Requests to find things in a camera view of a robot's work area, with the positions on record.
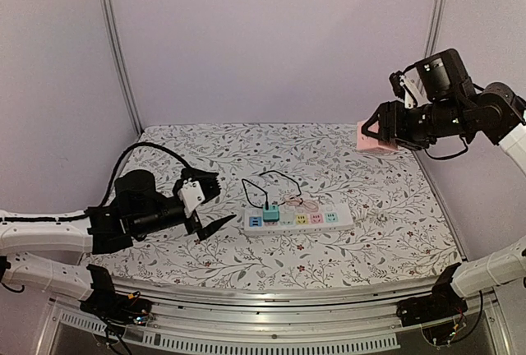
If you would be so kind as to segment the pink cube socket adapter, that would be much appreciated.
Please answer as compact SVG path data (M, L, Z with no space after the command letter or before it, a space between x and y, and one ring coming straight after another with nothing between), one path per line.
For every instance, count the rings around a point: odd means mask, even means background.
M375 138L366 136L362 132L362 126L365 124L364 121L360 121L357 124L357 150L363 152L375 152L375 153L387 153L395 152L398 150L398 147L393 144L386 143L384 141L379 141Z

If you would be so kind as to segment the teal cube charger plug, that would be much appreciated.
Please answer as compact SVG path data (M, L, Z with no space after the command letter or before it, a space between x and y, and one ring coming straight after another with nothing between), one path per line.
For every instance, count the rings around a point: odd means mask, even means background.
M274 225L279 222L280 212L278 205L268 205L262 210L262 220L265 224Z

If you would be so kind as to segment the white USB charger block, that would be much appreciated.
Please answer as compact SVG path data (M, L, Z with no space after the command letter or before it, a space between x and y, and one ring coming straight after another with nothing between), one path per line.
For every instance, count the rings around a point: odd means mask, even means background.
M294 216L297 213L297 209L295 206L292 206L292 205L284 205L282 207L282 213L285 215Z

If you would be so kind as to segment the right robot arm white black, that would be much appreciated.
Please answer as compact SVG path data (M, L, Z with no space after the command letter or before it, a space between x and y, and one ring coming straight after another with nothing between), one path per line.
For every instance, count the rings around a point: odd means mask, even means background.
M420 105L418 88L406 76L416 71L427 97ZM493 82L482 88L454 48L431 55L390 75L395 101L380 104L359 126L358 135L381 147L427 150L440 138L457 136L469 145L482 133L525 168L525 101L509 86ZM397 305L403 326L420 325L466 312L468 297L525 276L525 240L467 263L448 266L431 293Z

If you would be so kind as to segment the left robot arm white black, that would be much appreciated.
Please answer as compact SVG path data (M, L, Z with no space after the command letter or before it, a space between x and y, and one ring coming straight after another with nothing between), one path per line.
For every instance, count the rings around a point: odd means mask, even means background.
M39 217L2 211L2 286L51 291L76 299L83 312L103 321L143 325L150 318L152 303L140 291L119 294L105 268L63 264L40 252L107 255L179 225L204 241L234 218L228 215L204 226L198 216L198 207L221 192L217 173L183 169L170 197L157 191L155 176L144 169L126 173L113 188L111 203L83 212Z

